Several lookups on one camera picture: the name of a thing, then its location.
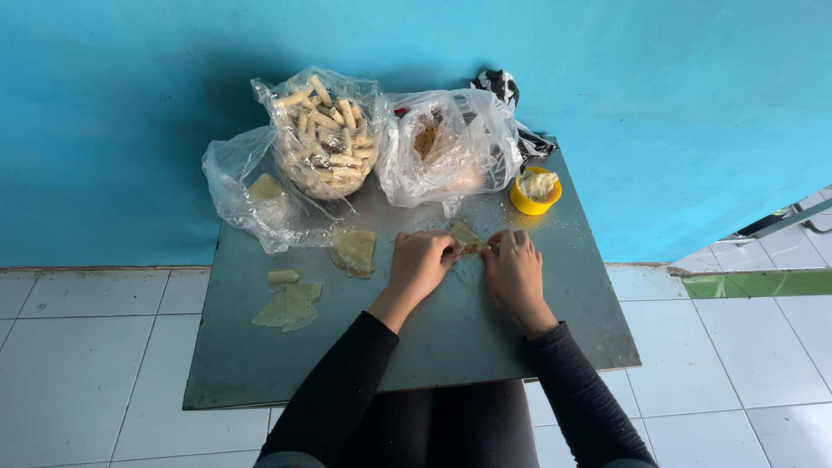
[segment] metal table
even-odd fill
[[[226,223],[211,271],[191,374],[186,410],[280,406],[389,278],[393,239],[400,231],[449,229],[457,220],[488,239],[501,229],[526,229],[543,252],[545,297],[558,320],[599,371],[640,366],[638,351],[612,290],[560,150],[541,162],[557,172],[561,199],[539,217],[517,211],[508,189],[466,197],[449,220],[439,204],[392,207],[371,175],[350,197],[358,229],[375,231],[376,270],[368,280],[348,278],[324,248],[290,248],[268,256],[247,232]],[[269,270],[304,268],[302,282],[324,283],[320,316],[298,331],[252,325],[269,302]],[[483,261],[460,260],[439,287],[410,314],[379,391],[535,377],[522,353],[522,330],[497,307],[485,285]]]

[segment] clear plastic bag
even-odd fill
[[[387,151],[394,117],[379,82],[307,67],[277,86],[260,79],[251,86],[277,130],[275,160],[309,197],[355,192]]]
[[[365,125],[353,117],[355,129],[344,126],[337,133],[318,132],[315,125],[312,132],[299,132],[300,114],[309,110],[302,107],[303,100],[296,93],[305,92],[313,75],[327,93],[333,93],[331,105],[339,106],[334,96],[345,97],[350,111],[353,105],[358,108]],[[375,154],[387,151],[395,141],[392,107],[378,82],[321,68],[307,68],[276,87],[260,80],[252,80],[252,86],[258,101],[269,110],[271,124],[227,142],[213,141],[202,157],[217,214],[255,235],[269,254],[289,246],[332,246],[335,228],[344,224],[346,215],[355,213],[344,197],[361,187]],[[352,145],[354,138],[360,138],[359,143]],[[357,157],[359,162],[350,165],[354,159],[347,157]]]
[[[505,188],[522,164],[514,115],[478,89],[388,94],[399,119],[398,145],[375,171],[395,207],[442,202],[446,217],[463,197]]]

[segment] white tile floor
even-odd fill
[[[692,301],[609,271],[644,365],[602,378],[662,466],[832,466],[832,296]],[[0,466],[251,466],[280,410],[181,410],[208,275],[0,275]],[[541,466],[574,466],[527,394]]]
[[[811,194],[800,205],[805,209],[830,198],[832,190],[824,189]],[[821,231],[832,229],[832,210],[810,219]],[[740,247],[736,244],[710,244],[671,263],[671,266],[693,273],[832,267],[832,233],[820,235],[800,225],[787,227],[763,237],[759,242]]]

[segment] black sleeve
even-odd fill
[[[257,460],[299,451],[331,466],[373,400],[398,343],[384,323],[361,312],[300,385]]]
[[[572,339],[566,322],[527,343],[578,468],[630,458],[656,466],[624,410]]]

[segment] yellow cup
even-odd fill
[[[548,171],[542,167],[526,167],[526,170],[534,172],[535,174],[539,174],[541,172],[548,173]],[[520,212],[533,216],[542,215],[554,202],[557,202],[558,198],[561,197],[561,181],[558,180],[555,182],[555,188],[549,192],[548,200],[544,203],[533,202],[523,195],[522,192],[520,192],[520,187],[518,187],[519,178],[520,176],[514,177],[514,185],[512,185],[512,189],[508,191],[508,197],[511,198],[512,204],[520,210]]]

